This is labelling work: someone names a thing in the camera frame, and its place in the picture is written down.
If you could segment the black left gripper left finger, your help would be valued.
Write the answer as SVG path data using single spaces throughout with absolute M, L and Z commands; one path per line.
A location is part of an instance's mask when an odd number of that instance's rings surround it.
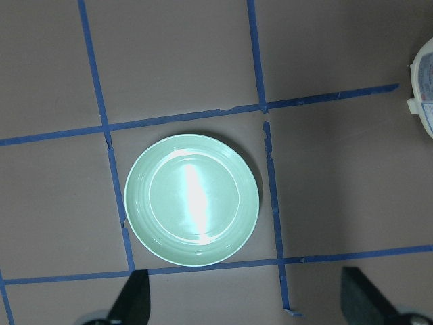
M 108 313 L 109 324 L 145 325 L 150 319 L 150 281 L 146 269 L 129 276 Z

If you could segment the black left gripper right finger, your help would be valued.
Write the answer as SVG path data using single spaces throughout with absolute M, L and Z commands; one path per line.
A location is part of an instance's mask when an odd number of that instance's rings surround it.
M 343 267 L 340 308 L 348 324 L 393 324 L 400 313 L 357 267 Z

